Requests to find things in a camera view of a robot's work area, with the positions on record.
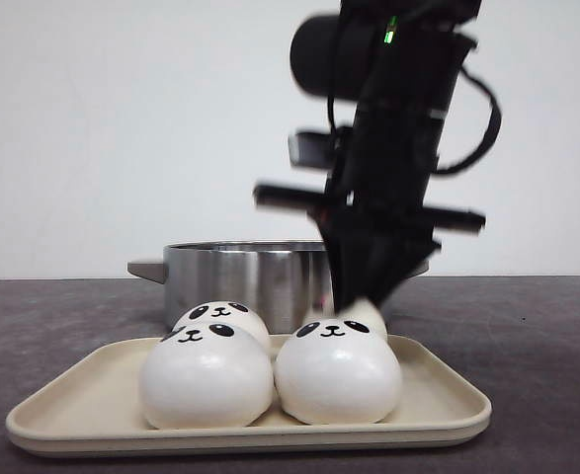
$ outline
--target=beige tray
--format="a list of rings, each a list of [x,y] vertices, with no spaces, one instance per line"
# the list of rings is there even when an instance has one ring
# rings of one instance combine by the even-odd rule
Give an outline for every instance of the beige tray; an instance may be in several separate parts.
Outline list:
[[[275,350],[287,336],[273,336]],[[419,343],[388,342],[401,363],[403,395],[377,424],[303,425],[273,406],[246,428],[156,430],[143,420],[136,379],[157,338],[104,346],[15,407],[9,438],[41,456],[194,454],[442,446],[489,425],[489,399]]]

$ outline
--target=gray table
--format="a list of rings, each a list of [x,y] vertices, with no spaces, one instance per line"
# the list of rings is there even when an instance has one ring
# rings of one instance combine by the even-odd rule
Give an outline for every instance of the gray table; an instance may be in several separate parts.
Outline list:
[[[492,425],[434,449],[58,460],[6,438],[9,410],[92,350],[158,336],[161,286],[133,279],[0,282],[0,473],[578,472],[580,277],[417,277],[389,331],[423,343],[491,399]]]

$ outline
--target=metal pot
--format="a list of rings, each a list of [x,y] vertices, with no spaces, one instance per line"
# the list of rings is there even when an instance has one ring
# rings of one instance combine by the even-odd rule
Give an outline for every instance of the metal pot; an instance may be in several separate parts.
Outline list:
[[[317,241],[170,245],[163,261],[129,262],[127,270],[164,284],[169,328],[197,304],[234,300],[256,311],[271,333],[291,333],[331,294],[327,254]]]

